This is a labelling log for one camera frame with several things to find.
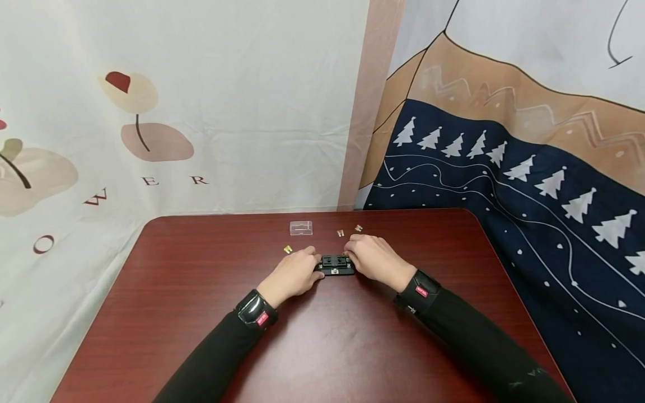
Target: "fabric backdrop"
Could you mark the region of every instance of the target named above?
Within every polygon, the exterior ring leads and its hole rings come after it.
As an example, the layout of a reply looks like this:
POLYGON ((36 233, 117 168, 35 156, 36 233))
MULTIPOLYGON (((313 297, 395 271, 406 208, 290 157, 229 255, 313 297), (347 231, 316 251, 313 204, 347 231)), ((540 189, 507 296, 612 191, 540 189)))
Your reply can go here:
POLYGON ((644 13, 409 0, 357 198, 475 214, 579 402, 645 401, 644 13))
POLYGON ((49 401, 150 219, 351 206, 402 4, 4 4, 0 402, 49 401))

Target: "navy blue fabric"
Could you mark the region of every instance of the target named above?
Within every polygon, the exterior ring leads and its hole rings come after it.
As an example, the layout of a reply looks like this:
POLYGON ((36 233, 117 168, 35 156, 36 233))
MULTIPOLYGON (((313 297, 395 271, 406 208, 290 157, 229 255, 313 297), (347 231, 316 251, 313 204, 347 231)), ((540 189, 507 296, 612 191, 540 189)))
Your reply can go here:
POLYGON ((568 152, 512 137, 407 100, 364 209, 461 207, 474 213, 579 402, 645 402, 645 274, 625 256, 645 250, 644 197, 568 152), (415 117, 411 143, 394 143, 415 117), (437 149, 417 145, 441 126, 437 149), (486 130, 484 154, 469 158, 486 130), (460 133, 461 156, 441 150, 460 133), (486 153, 508 142, 501 167, 486 153), (531 155, 526 182, 504 175, 531 155), (535 185, 566 167, 557 199, 535 185), (591 188, 581 224, 562 207, 591 188), (637 211, 614 248, 591 226, 637 211), (619 307, 618 301, 626 306, 619 307))

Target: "wooden table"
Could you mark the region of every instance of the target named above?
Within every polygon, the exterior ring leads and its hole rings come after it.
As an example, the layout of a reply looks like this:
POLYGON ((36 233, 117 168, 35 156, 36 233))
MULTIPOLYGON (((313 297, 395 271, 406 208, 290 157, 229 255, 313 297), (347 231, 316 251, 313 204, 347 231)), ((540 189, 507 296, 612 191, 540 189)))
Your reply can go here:
MULTIPOLYGON (((497 323, 566 388, 477 219, 466 210, 163 217, 146 226, 53 402, 149 402, 284 257, 339 254, 356 224, 497 323), (290 236, 290 221, 313 235, 290 236), (338 237, 343 229, 345 237, 338 237)), ((327 277, 280 309, 224 401, 482 402, 490 396, 361 275, 327 277)))

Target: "clear plastic box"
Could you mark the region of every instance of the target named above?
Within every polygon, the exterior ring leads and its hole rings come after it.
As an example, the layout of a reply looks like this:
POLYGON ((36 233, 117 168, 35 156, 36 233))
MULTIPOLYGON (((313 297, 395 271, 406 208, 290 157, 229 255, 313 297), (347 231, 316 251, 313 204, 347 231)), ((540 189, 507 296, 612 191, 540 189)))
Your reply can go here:
POLYGON ((313 223, 311 221, 292 221, 289 223, 291 235, 313 235, 313 223))

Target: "black wristband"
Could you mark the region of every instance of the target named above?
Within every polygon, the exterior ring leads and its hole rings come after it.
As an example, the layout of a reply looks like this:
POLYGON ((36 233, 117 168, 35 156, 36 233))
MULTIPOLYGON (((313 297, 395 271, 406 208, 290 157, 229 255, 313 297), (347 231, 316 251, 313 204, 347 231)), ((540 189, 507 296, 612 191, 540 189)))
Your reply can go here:
POLYGON ((419 316, 428 309, 441 291, 441 284, 421 270, 412 277, 402 293, 394 297, 394 303, 419 316))
POLYGON ((252 290, 235 307, 237 317, 249 328, 265 330, 278 320, 278 312, 257 290, 252 290))

